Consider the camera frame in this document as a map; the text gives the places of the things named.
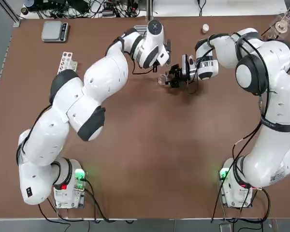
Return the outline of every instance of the green indicator light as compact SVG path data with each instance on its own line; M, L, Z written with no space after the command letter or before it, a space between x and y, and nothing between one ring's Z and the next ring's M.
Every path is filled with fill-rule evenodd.
M75 178L80 180L80 179L83 179L85 178L85 171L83 169L76 169L75 170Z
M226 178L226 176L227 176L227 172L229 171L229 169L228 168L222 168L221 170L220 170L220 178L222 179L222 180L224 180L225 178Z

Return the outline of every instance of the tabletop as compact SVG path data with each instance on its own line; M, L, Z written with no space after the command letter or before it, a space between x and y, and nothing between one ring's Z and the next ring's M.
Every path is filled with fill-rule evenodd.
M182 54L194 54L198 40L210 34L248 27L262 32L273 19L270 15L159 18L165 38L172 41L172 64L180 63ZM144 18L66 21L71 25L68 41L60 44L42 42L43 20L23 20L14 28L0 79L0 218L42 217L38 206L23 202L15 152L20 133L48 105L62 53L73 52L83 79L114 38L146 23ZM210 27L207 35L201 34L204 23ZM132 61L128 56L127 60L131 72ZM210 218L218 170L231 157L233 144L258 124L258 98L238 86L234 70L223 67L217 77L200 82L195 95L161 87L157 76L130 73L126 86L102 104L106 119L100 136L83 142L71 129L61 156L78 160L88 172L109 218ZM270 217L290 218L290 176L267 190ZM92 218L88 201L84 209L61 214ZM41 207L48 217L56 217L47 201ZM217 208L216 217L221 218L221 206ZM266 200L259 194L252 208L241 215L227 210L226 216L261 218L265 210Z

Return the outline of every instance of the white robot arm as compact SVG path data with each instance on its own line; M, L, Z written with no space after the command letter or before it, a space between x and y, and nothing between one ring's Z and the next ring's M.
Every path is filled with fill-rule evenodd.
M290 174L290 43L264 42L254 29L213 35L196 45L199 80L218 74L213 49L221 65L235 68L241 88L259 96L269 89L267 112L261 112L260 134L251 153L235 160L230 170L233 158L228 159L220 171L222 178L228 173L222 186L225 204L247 207L252 187L271 185Z
M53 80L50 103L39 115L31 130L23 132L18 141L16 161L20 189L25 203L39 204L54 186L57 208L77 208L84 193L78 161L59 158L69 133L69 125L83 141L95 139L104 126L102 102L121 90L128 79L130 54L141 68L154 63L163 66L169 59L164 46L162 24L152 20L144 39L135 29L126 31L107 49L106 56L85 73L84 83L72 70L60 72Z

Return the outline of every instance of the small white cap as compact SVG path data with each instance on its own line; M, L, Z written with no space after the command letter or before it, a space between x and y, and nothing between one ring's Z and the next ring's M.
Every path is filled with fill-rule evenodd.
M202 27L202 31L204 34L206 34L209 30L209 26L207 24L204 24L203 27Z

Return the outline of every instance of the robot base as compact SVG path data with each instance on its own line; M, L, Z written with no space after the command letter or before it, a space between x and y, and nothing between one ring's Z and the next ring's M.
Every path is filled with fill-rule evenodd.
M227 161L224 163L222 169L219 172L219 186L222 184L223 179L226 178L221 189L222 204L227 207L241 208L248 194L243 208L250 207L252 188L249 189L244 188L236 182L233 168L231 168L231 170L228 173L228 176L226 176L226 173L229 170L229 167L231 166L232 162L233 158L227 159Z
M85 206L86 182L80 180L85 178L85 172L78 161L70 159L70 162L72 164L71 180L60 190L54 188L56 208L58 209L84 208Z

